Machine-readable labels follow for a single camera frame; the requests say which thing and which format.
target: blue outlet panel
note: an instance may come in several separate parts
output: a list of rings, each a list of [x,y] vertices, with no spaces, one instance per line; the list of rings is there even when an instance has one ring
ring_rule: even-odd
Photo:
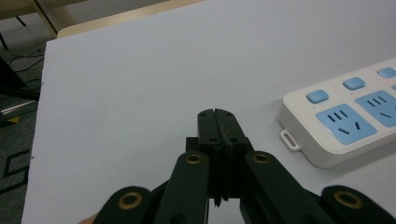
[[[376,91],[355,100],[385,127],[396,126],[396,98],[386,91]]]
[[[319,112],[317,118],[344,145],[376,133],[375,127],[346,104]]]

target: floor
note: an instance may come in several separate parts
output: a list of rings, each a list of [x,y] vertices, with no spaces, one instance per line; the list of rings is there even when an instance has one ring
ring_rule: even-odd
[[[90,0],[69,6],[76,23],[91,21],[164,0]],[[0,57],[10,63],[29,88],[39,91],[46,43],[52,39],[43,21],[36,14],[21,16],[27,26],[12,18],[0,21],[0,32],[9,50],[0,47]],[[0,110],[27,100],[0,95]],[[28,186],[30,152],[35,134],[35,115],[20,116],[17,123],[0,126],[0,224],[21,223],[24,198]]]

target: white table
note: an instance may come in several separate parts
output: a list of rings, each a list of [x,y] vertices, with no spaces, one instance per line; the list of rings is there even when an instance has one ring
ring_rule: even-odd
[[[303,187],[360,190],[396,216],[395,144],[331,169],[279,140],[284,94],[395,57],[393,0],[204,1],[48,43],[22,223],[77,223],[169,178],[196,115],[235,113]],[[238,201],[209,223],[242,223]]]

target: white power strip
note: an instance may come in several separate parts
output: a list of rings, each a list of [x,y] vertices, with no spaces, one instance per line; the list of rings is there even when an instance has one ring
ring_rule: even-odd
[[[282,141],[321,168],[395,141],[395,69],[393,58],[285,95]]]

